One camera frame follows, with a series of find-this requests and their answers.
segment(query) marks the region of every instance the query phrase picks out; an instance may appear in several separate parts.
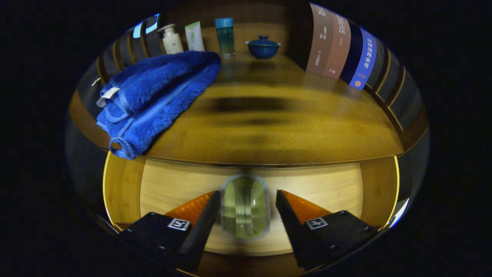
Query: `bowl lid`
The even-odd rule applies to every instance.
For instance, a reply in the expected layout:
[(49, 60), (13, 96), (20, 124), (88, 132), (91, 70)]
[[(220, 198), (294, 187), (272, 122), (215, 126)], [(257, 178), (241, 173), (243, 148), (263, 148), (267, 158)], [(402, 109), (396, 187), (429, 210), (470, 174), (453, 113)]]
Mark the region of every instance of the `bowl lid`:
[(247, 45), (255, 45), (255, 46), (274, 46), (274, 47), (279, 47), (280, 43), (273, 42), (271, 40), (268, 40), (267, 35), (259, 35), (258, 36), (260, 39), (253, 40), (253, 41), (246, 41)]

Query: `blue towel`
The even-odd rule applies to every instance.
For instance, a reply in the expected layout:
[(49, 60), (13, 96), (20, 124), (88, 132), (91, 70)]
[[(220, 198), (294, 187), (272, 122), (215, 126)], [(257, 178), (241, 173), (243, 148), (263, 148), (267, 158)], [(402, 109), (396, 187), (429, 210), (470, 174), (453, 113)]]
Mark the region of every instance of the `blue towel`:
[[(113, 76), (101, 91), (106, 100), (97, 124), (111, 137), (109, 149), (133, 160), (210, 86), (220, 71), (214, 52), (186, 51), (147, 58)], [(121, 149), (111, 144), (118, 143)]]

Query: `blue lidded bowl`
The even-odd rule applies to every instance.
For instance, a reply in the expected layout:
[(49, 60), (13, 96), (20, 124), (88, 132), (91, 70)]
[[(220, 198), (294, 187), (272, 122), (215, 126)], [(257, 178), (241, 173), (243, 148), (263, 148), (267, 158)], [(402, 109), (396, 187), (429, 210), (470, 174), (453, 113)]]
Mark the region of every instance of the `blue lidded bowl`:
[(258, 59), (269, 59), (278, 51), (280, 43), (268, 40), (267, 35), (259, 35), (259, 40), (246, 41), (249, 52)]

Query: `tube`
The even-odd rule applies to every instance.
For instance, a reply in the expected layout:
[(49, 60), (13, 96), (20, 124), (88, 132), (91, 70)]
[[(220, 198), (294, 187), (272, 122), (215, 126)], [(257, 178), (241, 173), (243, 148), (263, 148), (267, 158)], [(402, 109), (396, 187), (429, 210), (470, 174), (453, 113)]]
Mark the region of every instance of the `tube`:
[(191, 51), (205, 51), (203, 46), (202, 29), (200, 27), (200, 21), (191, 23), (184, 27), (186, 32), (186, 40), (188, 42), (188, 49)]

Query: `wooden surface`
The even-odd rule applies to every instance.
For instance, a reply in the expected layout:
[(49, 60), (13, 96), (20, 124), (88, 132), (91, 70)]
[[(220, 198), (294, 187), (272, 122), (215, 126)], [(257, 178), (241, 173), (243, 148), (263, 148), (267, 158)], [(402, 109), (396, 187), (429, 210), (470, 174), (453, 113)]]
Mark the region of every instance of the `wooden surface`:
[(109, 83), (109, 76), (108, 73), (106, 72), (106, 67), (104, 66), (104, 53), (99, 55), (96, 60), (96, 66), (97, 66), (97, 73), (99, 74), (99, 77), (101, 78), (101, 82), (103, 85), (106, 85)]
[(120, 41), (118, 39), (113, 42), (113, 60), (115, 61), (118, 72), (121, 72), (123, 69), (125, 69), (120, 51)]
[(364, 184), (364, 204), (360, 219), (377, 227), (390, 220), (400, 185), (396, 156), (360, 162)]
[(140, 182), (145, 159), (127, 160), (108, 152), (104, 165), (102, 191), (111, 224), (121, 229), (140, 216)]
[(131, 64), (134, 65), (137, 63), (137, 55), (135, 54), (135, 49), (133, 47), (133, 43), (131, 40), (133, 39), (133, 29), (130, 32), (127, 32), (126, 34), (126, 47), (128, 49), (128, 54), (131, 59)]
[(147, 156), (216, 164), (317, 164), (402, 153), (397, 132), (365, 91), (307, 73), (284, 55), (223, 63), (215, 83)]
[[(201, 167), (147, 160), (140, 186), (140, 215), (150, 211), (165, 214), (181, 204), (220, 190), (230, 176), (246, 169)], [(330, 211), (348, 210), (360, 216), (363, 203), (359, 164), (324, 167), (263, 169), (249, 172), (262, 177), (270, 190), (270, 231), (254, 241), (240, 241), (222, 230), (220, 218), (213, 226), (205, 250), (230, 255), (265, 256), (292, 252), (292, 248), (275, 207), (276, 190), (284, 189)]]
[(197, 271), (200, 277), (297, 277), (306, 274), (297, 266), (294, 254), (267, 257), (226, 256), (203, 252)]
[(72, 100), (68, 105), (68, 113), (80, 132), (82, 132), (90, 141), (97, 146), (108, 147), (108, 133), (96, 125), (95, 119), (89, 114), (87, 109), (85, 109), (78, 90), (75, 90), (73, 93)]
[[(287, 41), (289, 38), (289, 28), (286, 25), (278, 23), (235, 23), (234, 24), (234, 44), (236, 52), (248, 52), (246, 41), (259, 39), (259, 35), (267, 35), (268, 40), (278, 42), (281, 46), (278, 48), (278, 53), (287, 51)], [(187, 49), (186, 36), (181, 37), (183, 47)], [(215, 27), (202, 29), (203, 45), (205, 50), (220, 53), (218, 45), (217, 31)]]
[(142, 46), (142, 50), (144, 51), (144, 57), (146, 58), (152, 56), (149, 49), (149, 43), (147, 42), (147, 34), (146, 34), (147, 21), (148, 19), (142, 21), (142, 25), (140, 26), (140, 46)]

